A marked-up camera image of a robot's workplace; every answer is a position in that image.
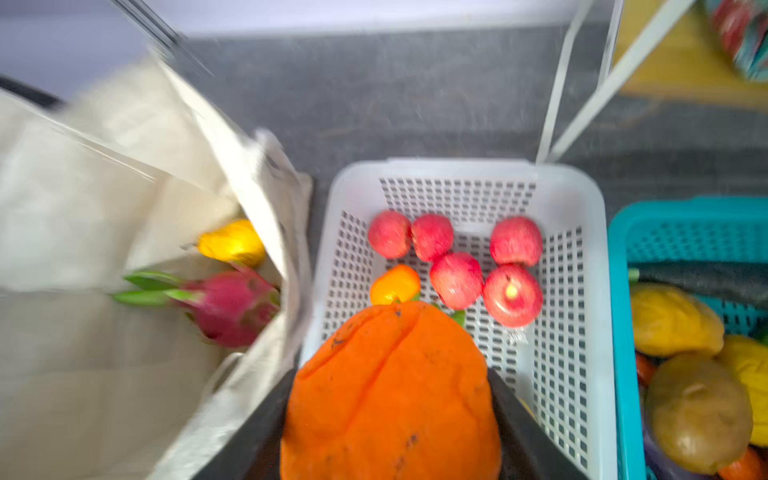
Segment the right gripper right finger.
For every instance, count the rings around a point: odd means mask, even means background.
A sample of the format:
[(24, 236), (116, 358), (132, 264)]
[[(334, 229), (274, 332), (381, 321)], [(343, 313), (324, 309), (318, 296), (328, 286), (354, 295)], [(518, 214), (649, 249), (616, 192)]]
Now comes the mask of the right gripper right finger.
[(488, 381), (501, 441), (499, 479), (586, 480), (493, 369), (488, 370)]

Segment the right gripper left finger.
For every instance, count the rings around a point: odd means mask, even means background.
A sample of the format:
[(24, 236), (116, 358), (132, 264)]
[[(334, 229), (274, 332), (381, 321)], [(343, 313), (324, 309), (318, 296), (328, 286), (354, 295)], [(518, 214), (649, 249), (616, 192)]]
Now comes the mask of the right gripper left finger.
[(280, 478), (280, 441), (296, 373), (294, 368), (281, 378), (194, 480)]

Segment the orange tangerine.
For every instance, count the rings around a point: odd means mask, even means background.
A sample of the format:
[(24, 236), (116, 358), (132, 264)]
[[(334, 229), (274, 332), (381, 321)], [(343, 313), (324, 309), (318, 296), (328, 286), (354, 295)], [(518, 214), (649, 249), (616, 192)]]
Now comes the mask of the orange tangerine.
[(501, 464), (485, 358), (430, 304), (360, 311), (295, 376), (284, 479), (495, 479)]

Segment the pink dragon fruit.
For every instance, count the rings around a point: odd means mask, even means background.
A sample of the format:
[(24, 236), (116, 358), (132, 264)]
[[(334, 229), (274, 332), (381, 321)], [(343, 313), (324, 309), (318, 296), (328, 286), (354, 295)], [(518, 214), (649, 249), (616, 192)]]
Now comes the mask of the pink dragon fruit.
[(207, 339), (228, 349), (252, 345), (281, 310), (279, 288), (247, 267), (203, 280), (184, 280), (159, 271), (136, 271), (124, 280), (135, 288), (114, 293), (115, 301), (179, 308)]

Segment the yellow orange mango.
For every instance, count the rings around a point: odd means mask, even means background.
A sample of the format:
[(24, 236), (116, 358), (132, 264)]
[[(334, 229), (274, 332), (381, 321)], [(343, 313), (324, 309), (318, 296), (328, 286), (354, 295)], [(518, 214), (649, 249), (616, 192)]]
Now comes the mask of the yellow orange mango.
[(202, 234), (197, 250), (207, 258), (248, 267), (259, 266), (267, 256), (264, 244), (247, 219), (239, 219)]

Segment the cream canvas grocery bag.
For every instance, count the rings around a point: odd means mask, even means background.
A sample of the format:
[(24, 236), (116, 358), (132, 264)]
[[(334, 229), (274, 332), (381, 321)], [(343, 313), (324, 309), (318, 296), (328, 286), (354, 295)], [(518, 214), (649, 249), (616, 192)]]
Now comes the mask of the cream canvas grocery bag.
[[(311, 289), (313, 182), (157, 57), (44, 111), (1, 96), (1, 475), (192, 479), (293, 366)], [(225, 349), (124, 276), (202, 278), (198, 238), (249, 219), (281, 308)]]

